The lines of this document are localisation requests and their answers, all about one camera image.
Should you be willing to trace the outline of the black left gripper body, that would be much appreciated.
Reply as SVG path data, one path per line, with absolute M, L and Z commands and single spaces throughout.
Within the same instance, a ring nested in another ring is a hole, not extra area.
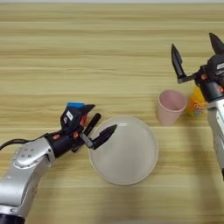
M 83 132 L 83 128 L 79 127 L 71 133 L 63 130 L 50 133 L 45 136 L 52 147 L 53 154 L 56 158 L 61 157 L 68 151 L 80 148 L 85 144 L 88 148 L 94 148 L 94 142 Z

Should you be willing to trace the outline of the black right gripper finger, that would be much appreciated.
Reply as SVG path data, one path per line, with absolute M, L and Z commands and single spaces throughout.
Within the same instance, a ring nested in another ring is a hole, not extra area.
M 216 54 L 224 53 L 224 43 L 213 33 L 209 33 L 212 48 Z
M 184 79 L 186 77 L 186 74 L 182 67 L 182 58 L 175 45 L 171 45 L 171 63 L 173 65 L 173 68 L 176 72 L 178 79 L 179 80 Z

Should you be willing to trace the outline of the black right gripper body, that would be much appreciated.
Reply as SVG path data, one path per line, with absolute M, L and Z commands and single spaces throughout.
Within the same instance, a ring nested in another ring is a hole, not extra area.
M 184 73 L 183 69 L 180 69 L 178 72 L 178 83 L 187 81 L 195 82 L 206 102 L 213 102 L 224 98 L 224 90 L 221 89 L 221 85 L 217 80 L 211 79 L 206 66 L 201 66 L 196 73 L 189 76 Z

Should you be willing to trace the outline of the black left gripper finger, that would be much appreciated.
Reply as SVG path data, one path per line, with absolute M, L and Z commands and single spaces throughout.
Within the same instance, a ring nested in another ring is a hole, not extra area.
M 104 143 L 106 143 L 110 137 L 113 135 L 113 133 L 115 132 L 117 128 L 117 125 L 111 125 L 109 127 L 107 127 L 106 129 L 104 129 L 97 138 L 95 138 L 93 140 L 93 150 L 96 150 L 97 148 L 99 148 L 101 145 L 103 145 Z
M 79 111 L 83 115 L 87 115 L 94 107 L 95 107 L 94 104 L 85 104 L 83 107 L 79 108 Z

